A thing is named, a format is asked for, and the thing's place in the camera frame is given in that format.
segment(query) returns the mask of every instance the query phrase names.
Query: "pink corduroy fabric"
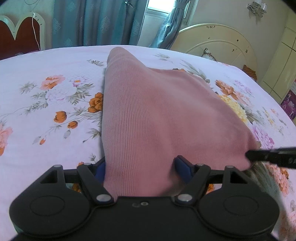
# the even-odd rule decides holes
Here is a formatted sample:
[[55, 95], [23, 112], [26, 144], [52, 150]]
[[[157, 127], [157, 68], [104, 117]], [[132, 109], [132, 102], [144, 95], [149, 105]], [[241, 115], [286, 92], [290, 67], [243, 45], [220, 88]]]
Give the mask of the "pink corduroy fabric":
[[180, 187], [173, 159], [212, 169], [250, 167], [256, 142], [247, 126], [201, 78], [151, 69], [127, 50], [111, 50], [105, 72], [104, 187], [114, 196], [159, 196]]

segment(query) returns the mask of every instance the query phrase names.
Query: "tied curtain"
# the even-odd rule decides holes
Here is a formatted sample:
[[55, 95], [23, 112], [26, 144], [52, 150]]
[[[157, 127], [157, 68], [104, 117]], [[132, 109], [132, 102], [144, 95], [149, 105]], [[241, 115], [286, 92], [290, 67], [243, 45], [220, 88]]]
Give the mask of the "tied curtain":
[[52, 47], [137, 45], [148, 0], [55, 0]]
[[184, 10], [190, 0], [176, 0], [174, 8], [160, 26], [151, 48], [170, 49], [180, 31]]

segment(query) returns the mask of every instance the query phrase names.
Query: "window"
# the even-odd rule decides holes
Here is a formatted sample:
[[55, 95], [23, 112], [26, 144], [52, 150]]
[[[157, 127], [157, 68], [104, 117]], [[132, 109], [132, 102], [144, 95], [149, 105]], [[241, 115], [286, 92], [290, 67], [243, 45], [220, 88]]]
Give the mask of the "window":
[[[148, 9], [170, 13], [174, 7], [175, 0], [149, 0]], [[183, 24], [188, 23], [189, 16], [193, 8], [194, 0], [190, 0], [184, 10]]]

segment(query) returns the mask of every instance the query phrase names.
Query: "floral bed sheet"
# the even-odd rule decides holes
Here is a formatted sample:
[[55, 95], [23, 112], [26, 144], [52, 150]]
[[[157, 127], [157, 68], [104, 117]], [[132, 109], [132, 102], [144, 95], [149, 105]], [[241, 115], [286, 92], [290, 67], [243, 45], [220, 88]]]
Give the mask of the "floral bed sheet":
[[[10, 203], [42, 173], [55, 164], [73, 169], [104, 156], [104, 70], [114, 47], [52, 49], [0, 61], [0, 240], [16, 234]], [[240, 69], [170, 50], [123, 47], [148, 67], [203, 78], [250, 128], [261, 148], [296, 146], [292, 121]], [[280, 205], [274, 235], [294, 240], [296, 171], [262, 163], [246, 173]], [[208, 191], [217, 188], [210, 185]]]

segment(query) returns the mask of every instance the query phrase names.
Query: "wall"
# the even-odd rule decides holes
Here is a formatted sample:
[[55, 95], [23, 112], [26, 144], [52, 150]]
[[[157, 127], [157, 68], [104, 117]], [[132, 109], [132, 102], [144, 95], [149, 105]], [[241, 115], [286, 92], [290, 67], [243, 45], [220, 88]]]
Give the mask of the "wall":
[[[28, 4], [34, 3], [36, 0], [26, 0]], [[54, 0], [40, 0], [39, 3], [33, 5], [25, 4], [24, 0], [7, 0], [0, 6], [0, 15], [5, 15], [11, 19], [16, 26], [19, 17], [24, 13], [31, 12], [39, 13], [45, 21], [45, 49], [50, 49], [52, 46], [52, 16], [54, 11]]]
[[[267, 13], [256, 18], [247, 7], [251, 0], [198, 0], [188, 26], [199, 23], [220, 23], [237, 29], [252, 45], [258, 62], [258, 80], [267, 71], [286, 25], [288, 7], [281, 0], [264, 0]], [[149, 46], [161, 22], [145, 18], [139, 45]]]

